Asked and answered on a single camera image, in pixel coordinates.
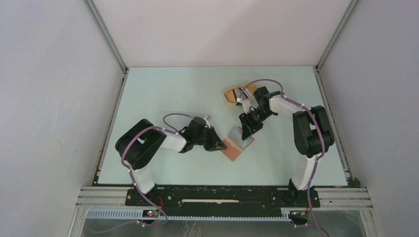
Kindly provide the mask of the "brown leather card holder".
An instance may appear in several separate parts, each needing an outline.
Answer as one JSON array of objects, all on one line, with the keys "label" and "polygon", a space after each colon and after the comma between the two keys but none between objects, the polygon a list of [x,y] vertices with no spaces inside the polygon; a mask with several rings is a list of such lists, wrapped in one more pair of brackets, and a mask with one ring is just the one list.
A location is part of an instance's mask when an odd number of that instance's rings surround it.
[{"label": "brown leather card holder", "polygon": [[239,155],[254,142],[253,137],[250,136],[243,140],[242,135],[242,128],[235,127],[223,140],[223,143],[226,145],[227,148],[225,150],[221,150],[221,152],[231,161],[236,160],[239,157]]}]

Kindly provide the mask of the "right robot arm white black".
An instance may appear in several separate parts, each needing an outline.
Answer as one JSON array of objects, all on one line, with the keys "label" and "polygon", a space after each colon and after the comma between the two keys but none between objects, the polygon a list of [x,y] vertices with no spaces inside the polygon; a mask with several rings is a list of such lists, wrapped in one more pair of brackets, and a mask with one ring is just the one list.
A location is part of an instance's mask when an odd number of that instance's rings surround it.
[{"label": "right robot arm white black", "polygon": [[236,98],[236,104],[244,109],[239,116],[242,140],[261,130],[263,122],[270,116],[283,114],[291,118],[294,144],[303,159],[291,178],[287,199],[291,205],[301,206],[307,200],[306,190],[312,187],[318,163],[335,142],[326,110],[323,106],[308,108],[281,91],[269,92],[265,86],[257,88],[253,96],[257,107],[253,107],[241,93]]}]

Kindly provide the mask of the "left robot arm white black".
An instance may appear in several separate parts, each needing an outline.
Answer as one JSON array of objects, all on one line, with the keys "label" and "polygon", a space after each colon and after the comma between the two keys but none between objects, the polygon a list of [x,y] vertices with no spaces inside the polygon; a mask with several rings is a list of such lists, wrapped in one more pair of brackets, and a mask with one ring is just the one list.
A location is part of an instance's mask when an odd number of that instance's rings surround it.
[{"label": "left robot arm white black", "polygon": [[171,131],[153,125],[147,119],[140,120],[122,135],[115,144],[122,165],[127,168],[132,183],[139,190],[137,199],[143,205],[152,205],[156,199],[155,181],[148,164],[159,149],[169,149],[184,154],[195,146],[205,151],[222,151],[227,145],[217,135],[205,118],[194,117],[180,131]]}]

